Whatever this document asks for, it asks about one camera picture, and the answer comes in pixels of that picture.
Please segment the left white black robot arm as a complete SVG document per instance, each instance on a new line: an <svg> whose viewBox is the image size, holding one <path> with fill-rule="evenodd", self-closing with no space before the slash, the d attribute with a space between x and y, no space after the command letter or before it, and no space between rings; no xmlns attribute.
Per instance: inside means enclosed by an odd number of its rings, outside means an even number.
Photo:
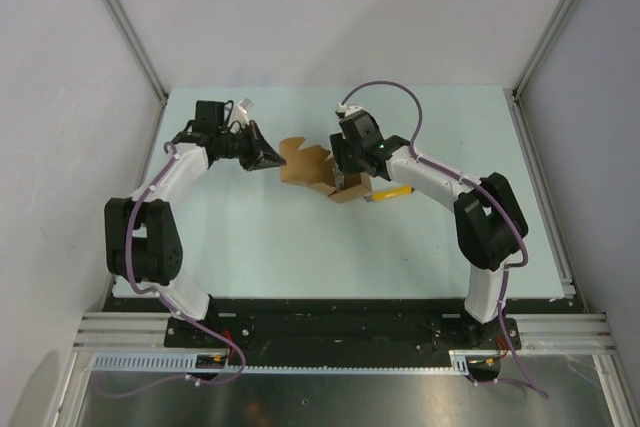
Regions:
<svg viewBox="0 0 640 427"><path fill-rule="evenodd" d="M214 344L220 321L208 314L211 297L183 270L184 253L173 207L219 160L236 160L247 172L280 168L285 159L266 141L248 99L198 100L185 127L164 143L166 160L154 177L126 198L104 207L109 272L138 295L158 298L197 345Z"/></svg>

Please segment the brown cardboard express box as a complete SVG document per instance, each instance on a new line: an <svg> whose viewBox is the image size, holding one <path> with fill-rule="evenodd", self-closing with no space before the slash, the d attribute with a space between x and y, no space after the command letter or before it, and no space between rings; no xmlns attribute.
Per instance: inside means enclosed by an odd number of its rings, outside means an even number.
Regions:
<svg viewBox="0 0 640 427"><path fill-rule="evenodd" d="M289 137L279 143L279 154L286 160L286 165L280 168L282 183L313 190L338 204L364 198L372 192L371 179L365 173L344 174L345 189L337 191L331 152L318 144L304 147L304 143L304 137Z"/></svg>

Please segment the small white cream tube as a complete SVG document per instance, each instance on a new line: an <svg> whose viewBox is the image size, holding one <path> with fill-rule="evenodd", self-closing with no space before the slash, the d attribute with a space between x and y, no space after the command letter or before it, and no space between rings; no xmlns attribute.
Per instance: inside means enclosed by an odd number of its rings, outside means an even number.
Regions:
<svg viewBox="0 0 640 427"><path fill-rule="evenodd" d="M345 189L345 176L342 172L337 171L334 175L335 177L335 186L337 191L342 191Z"/></svg>

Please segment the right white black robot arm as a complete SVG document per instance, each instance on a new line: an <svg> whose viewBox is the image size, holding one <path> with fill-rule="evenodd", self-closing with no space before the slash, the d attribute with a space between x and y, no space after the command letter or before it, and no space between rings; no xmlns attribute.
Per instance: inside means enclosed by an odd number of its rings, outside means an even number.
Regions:
<svg viewBox="0 0 640 427"><path fill-rule="evenodd" d="M507 271L528 262L528 225L510 183L494 172L473 177L419 153L397 135L384 138L375 118L360 106L336 110L339 133L330 136L337 169L403 184L454 216L457 244L470 263L461 323L463 340L484 348L497 336L494 319L506 296Z"/></svg>

